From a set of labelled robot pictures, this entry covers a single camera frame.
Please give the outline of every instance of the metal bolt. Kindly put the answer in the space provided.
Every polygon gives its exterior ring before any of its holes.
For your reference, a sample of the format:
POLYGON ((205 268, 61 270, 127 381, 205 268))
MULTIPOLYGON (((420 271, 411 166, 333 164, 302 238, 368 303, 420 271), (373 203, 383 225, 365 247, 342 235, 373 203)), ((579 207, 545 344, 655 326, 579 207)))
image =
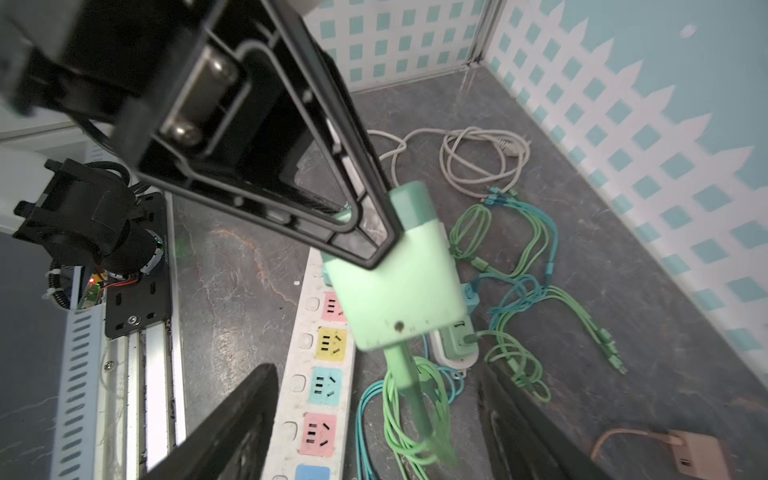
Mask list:
POLYGON ((216 78, 234 83, 237 80, 237 68, 232 62, 217 51, 211 51, 208 56, 208 65, 216 78))
POLYGON ((170 126, 171 137, 185 147, 194 147, 203 140, 203 133, 192 122, 177 115, 170 126))

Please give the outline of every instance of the small white power strip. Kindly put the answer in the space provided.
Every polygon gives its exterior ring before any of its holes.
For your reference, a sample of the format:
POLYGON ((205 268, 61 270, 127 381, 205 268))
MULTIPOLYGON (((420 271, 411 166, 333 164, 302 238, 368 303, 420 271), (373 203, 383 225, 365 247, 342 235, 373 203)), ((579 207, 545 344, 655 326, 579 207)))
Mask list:
POLYGON ((355 343, 310 248, 261 480, 340 480, 355 343))

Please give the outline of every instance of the gray marble surface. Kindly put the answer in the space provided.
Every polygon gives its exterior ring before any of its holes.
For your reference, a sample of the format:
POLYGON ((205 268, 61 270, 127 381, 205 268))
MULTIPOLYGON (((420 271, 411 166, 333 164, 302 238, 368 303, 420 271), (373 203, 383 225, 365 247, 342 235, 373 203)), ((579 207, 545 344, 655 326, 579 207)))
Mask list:
MULTIPOLYGON (((735 479, 768 475, 768 392, 738 360, 690 301, 650 258, 597 194, 484 69, 451 74, 353 96, 370 128, 404 136, 418 127, 477 125, 515 131, 531 141, 531 161, 518 189, 550 214, 560 230, 554 282, 566 289, 614 335, 630 372, 616 373, 565 306, 538 304, 508 331, 542 362, 553 399, 541 407, 585 452, 617 426, 683 429, 715 435, 728 445, 735 479)), ((424 180, 447 227, 473 202, 448 188, 439 173, 441 138, 416 137, 402 158, 400 180, 424 180)), ((379 152, 392 147, 375 139, 379 152)), ((460 152, 492 167, 494 151, 467 144, 460 152)), ((312 155, 300 177, 318 191, 329 188, 312 155)), ((187 424, 202 422, 255 366, 285 365, 307 247, 210 208, 178 199, 175 224, 180 275, 187 424)), ((530 239, 526 222, 494 210, 480 254, 511 268, 530 239)), ((541 265, 533 273, 541 277, 541 265)), ((472 278, 460 266, 463 280, 472 278)), ((484 286, 480 314, 503 295, 484 286)), ((381 353, 359 354, 353 405, 382 378, 381 353)), ((475 383, 452 407, 452 440, 461 464, 429 469, 430 478, 491 478, 477 416, 475 383)), ((382 436, 381 403, 366 413, 373 463, 382 479, 399 478, 382 436)), ((345 478, 354 472, 349 435, 345 478)), ((667 448, 640 437, 616 437, 599 462, 615 478, 673 480, 667 448)))

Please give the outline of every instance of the white cable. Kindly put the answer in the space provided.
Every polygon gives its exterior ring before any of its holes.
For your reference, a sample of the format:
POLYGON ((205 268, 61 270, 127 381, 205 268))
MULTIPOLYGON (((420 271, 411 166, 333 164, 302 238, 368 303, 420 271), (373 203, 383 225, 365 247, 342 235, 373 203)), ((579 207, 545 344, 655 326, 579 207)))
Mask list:
POLYGON ((528 159, 531 157, 530 144, 520 135, 515 132, 507 130, 483 130, 479 127, 467 127, 464 130, 442 130, 439 128, 418 128, 411 133, 407 134, 405 138, 400 138, 395 135, 389 134, 380 130, 368 130, 369 135, 378 135, 380 137, 388 138, 392 141, 398 142, 398 147, 394 150, 388 151, 379 157, 379 160, 384 161, 386 158, 392 158, 392 165, 390 171, 392 172, 392 180, 397 187, 400 186, 400 182, 397 180, 396 165, 398 156, 408 149, 408 140, 417 134, 439 134, 443 135, 442 145, 440 146, 439 161, 440 171, 445 180, 451 184, 456 190, 462 192, 465 195, 469 195, 474 198, 485 198, 488 194, 479 194, 471 190, 467 190, 462 185, 478 185, 478 184, 491 184, 498 180, 504 180, 511 177, 511 180, 500 190, 503 192, 509 191, 520 178, 520 173, 528 159), (498 153, 499 163, 501 167, 497 174, 489 173, 477 165, 467 161, 465 158, 456 154, 459 144, 463 140, 476 140, 487 141, 493 145, 498 153), (507 170, 506 157, 517 157, 518 164, 515 168, 507 170), (467 167, 478 174, 484 175, 480 178, 462 178, 458 177, 452 169, 452 162, 456 160, 461 165, 467 167))

